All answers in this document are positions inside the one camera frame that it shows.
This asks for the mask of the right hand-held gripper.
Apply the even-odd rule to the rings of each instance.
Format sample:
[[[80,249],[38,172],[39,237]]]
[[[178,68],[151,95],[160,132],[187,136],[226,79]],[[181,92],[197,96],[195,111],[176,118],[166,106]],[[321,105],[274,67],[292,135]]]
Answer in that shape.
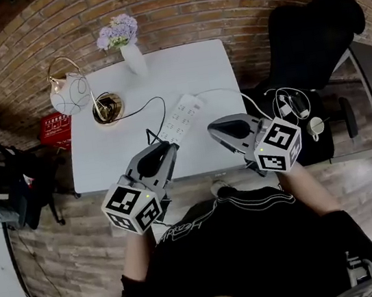
[[[257,127],[257,133],[248,144],[245,140],[252,127]],[[278,117],[227,115],[211,122],[208,133],[231,152],[245,153],[245,160],[256,163],[259,171],[289,172],[302,148],[301,128]]]

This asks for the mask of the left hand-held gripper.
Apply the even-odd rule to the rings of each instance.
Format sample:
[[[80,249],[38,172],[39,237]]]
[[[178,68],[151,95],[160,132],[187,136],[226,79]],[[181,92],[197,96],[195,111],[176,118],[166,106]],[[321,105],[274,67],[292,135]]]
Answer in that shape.
[[[166,186],[177,151],[175,143],[161,142],[133,157],[126,174],[111,186],[101,205],[114,227],[142,235],[153,222],[163,220],[170,202]]]

